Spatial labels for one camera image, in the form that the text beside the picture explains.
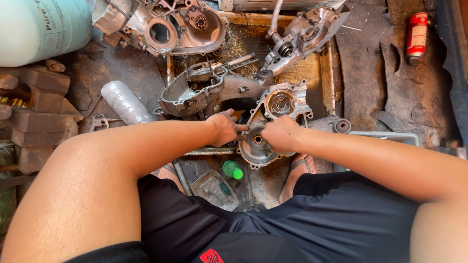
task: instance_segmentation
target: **plastic bottle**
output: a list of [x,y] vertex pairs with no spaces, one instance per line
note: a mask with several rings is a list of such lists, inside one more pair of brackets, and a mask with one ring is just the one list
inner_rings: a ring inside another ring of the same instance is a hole
[[235,161],[226,161],[223,164],[223,172],[227,177],[236,180],[240,180],[244,176],[244,172],[242,172],[239,164]]
[[0,25],[2,67],[72,52],[93,35],[85,0],[0,0]]
[[101,89],[101,95],[128,125],[154,121],[153,116],[148,113],[146,107],[141,104],[127,84],[119,80],[104,85]]

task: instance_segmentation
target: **black shorts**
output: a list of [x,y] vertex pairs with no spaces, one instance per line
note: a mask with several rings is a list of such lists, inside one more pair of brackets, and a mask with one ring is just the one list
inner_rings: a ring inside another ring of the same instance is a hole
[[138,181],[151,262],[191,262],[220,233],[279,235],[312,262],[409,262],[417,202],[354,172],[304,174],[293,197],[261,212],[228,212],[166,180]]

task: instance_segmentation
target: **oil drip tray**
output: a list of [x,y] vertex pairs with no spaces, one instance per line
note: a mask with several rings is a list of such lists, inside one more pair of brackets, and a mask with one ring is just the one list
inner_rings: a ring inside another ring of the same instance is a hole
[[239,199],[232,188],[215,170],[202,174],[193,184],[192,192],[203,197],[210,204],[227,211],[234,211],[239,205]]

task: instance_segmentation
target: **green bottle cap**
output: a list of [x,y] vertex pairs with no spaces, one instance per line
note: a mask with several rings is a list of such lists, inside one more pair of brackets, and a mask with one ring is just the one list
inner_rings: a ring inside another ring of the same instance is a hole
[[239,168],[234,169],[234,172],[233,172],[234,179],[240,180],[242,179],[243,176],[244,176],[244,172],[242,172],[241,169]]

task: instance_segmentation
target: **sandal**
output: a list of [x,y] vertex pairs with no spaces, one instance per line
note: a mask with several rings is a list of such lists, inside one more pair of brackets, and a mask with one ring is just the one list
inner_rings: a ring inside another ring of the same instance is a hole
[[[165,166],[161,167],[161,168],[164,168],[164,169],[167,169],[169,172],[175,174],[177,177],[177,172],[176,172],[176,169],[168,164],[166,164]],[[161,168],[157,169],[156,171],[152,172],[152,174],[156,177],[158,177],[158,173],[159,171],[161,170]]]
[[292,170],[294,170],[294,168],[298,167],[299,165],[301,165],[301,164],[303,164],[303,163],[306,164],[307,171],[308,171],[309,174],[311,174],[311,173],[312,173],[312,169],[311,169],[311,167],[310,167],[309,162],[306,161],[305,158],[304,158],[304,159],[300,159],[299,161],[293,163],[293,164],[291,165],[291,168],[289,168],[289,172],[291,172]]

